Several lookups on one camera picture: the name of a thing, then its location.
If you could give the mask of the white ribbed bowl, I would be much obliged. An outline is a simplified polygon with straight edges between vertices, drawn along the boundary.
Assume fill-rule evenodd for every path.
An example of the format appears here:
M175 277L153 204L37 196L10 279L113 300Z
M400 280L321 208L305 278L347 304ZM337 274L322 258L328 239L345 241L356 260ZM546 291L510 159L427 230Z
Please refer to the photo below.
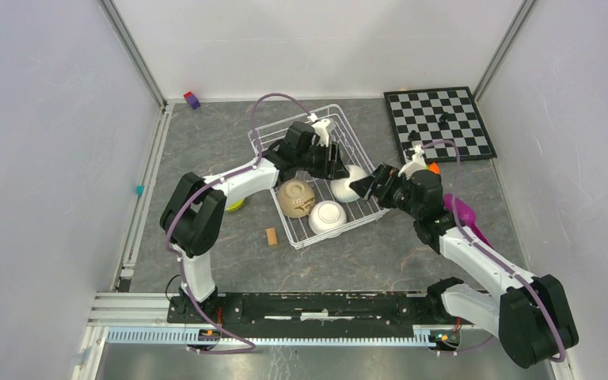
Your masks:
M351 189L350 183L368 177L368 172L361 166L350 164L347 166L349 177L330 181L330 189L334 198L341 203L355 202L360 196Z

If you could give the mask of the beige ceramic bowl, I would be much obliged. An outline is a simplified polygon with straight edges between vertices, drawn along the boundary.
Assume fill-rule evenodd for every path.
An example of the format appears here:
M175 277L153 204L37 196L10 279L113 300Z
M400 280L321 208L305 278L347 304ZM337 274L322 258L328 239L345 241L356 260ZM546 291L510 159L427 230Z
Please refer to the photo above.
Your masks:
M315 206L317 199L313 188L303 180L289 180L277 192L277 202L284 216L302 218Z

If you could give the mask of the yellow bowl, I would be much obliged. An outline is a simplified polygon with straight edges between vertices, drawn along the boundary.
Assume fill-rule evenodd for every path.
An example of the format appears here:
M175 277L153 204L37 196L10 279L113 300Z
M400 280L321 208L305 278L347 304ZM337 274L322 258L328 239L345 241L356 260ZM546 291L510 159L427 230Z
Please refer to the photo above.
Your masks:
M245 204L245 198L239 199L237 202L232 203L230 206L228 206L225 211L226 212L235 212L240 210Z

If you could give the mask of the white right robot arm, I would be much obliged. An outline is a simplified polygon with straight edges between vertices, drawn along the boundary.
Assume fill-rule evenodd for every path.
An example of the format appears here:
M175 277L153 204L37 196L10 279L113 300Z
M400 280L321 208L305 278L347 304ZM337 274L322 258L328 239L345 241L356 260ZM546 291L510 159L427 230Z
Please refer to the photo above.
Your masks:
M511 263L480 239L457 213L454 196L443 191L441 176L420 169L407 176L390 165L354 180L350 189L373 197L384 208L413 219L418 238L456 263L484 291L457 278L427 289L427 316L436 323L460 317L494 336L509 358L528 368L543 360L562 363L579 334L562 283L553 275L537 276Z

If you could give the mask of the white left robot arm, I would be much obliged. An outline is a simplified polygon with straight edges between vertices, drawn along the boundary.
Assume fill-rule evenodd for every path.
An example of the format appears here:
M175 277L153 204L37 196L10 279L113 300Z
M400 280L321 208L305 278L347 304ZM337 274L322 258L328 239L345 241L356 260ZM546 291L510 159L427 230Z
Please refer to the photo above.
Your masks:
M324 180L350 176L340 148L330 135L329 118L294 122L283 138L252 161L213 176L187 173L179 180L160 218L165 247L177 255L187 312L198 322L217 312L217 290L209 250L216 243L226 207L257 192L275 188L299 172Z

